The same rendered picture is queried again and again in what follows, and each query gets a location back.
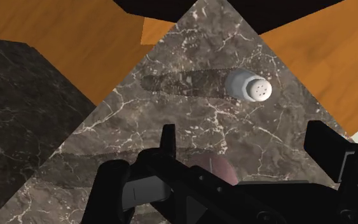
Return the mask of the white salt shaker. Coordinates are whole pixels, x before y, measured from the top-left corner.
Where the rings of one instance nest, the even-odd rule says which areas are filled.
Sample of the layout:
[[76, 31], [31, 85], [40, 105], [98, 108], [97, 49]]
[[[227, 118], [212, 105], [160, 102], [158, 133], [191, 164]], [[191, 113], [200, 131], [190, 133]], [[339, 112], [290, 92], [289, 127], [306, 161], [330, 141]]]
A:
[[224, 83], [229, 96], [249, 102], [266, 101], [272, 94], [271, 83], [246, 69], [232, 71]]

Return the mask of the reddish brown round object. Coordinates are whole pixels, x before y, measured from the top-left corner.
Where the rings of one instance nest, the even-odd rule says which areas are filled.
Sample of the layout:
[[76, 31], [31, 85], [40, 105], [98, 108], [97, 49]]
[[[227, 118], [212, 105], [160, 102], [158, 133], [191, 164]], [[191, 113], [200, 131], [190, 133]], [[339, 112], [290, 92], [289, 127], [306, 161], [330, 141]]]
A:
[[239, 182], [236, 170], [224, 155], [212, 151], [192, 155], [186, 165], [188, 167], [200, 166], [231, 185], [236, 185]]

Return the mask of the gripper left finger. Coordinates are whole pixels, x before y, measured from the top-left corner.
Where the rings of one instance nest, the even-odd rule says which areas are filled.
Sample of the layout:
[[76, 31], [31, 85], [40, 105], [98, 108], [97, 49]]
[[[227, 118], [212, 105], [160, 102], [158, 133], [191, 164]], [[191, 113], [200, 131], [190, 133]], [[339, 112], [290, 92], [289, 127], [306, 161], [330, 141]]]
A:
[[135, 206], [123, 207], [124, 186], [156, 177], [168, 185], [151, 205], [171, 224], [278, 224], [278, 213], [199, 166], [176, 160], [176, 130], [165, 124], [160, 145], [142, 150], [134, 164], [99, 165], [81, 224], [130, 224]]

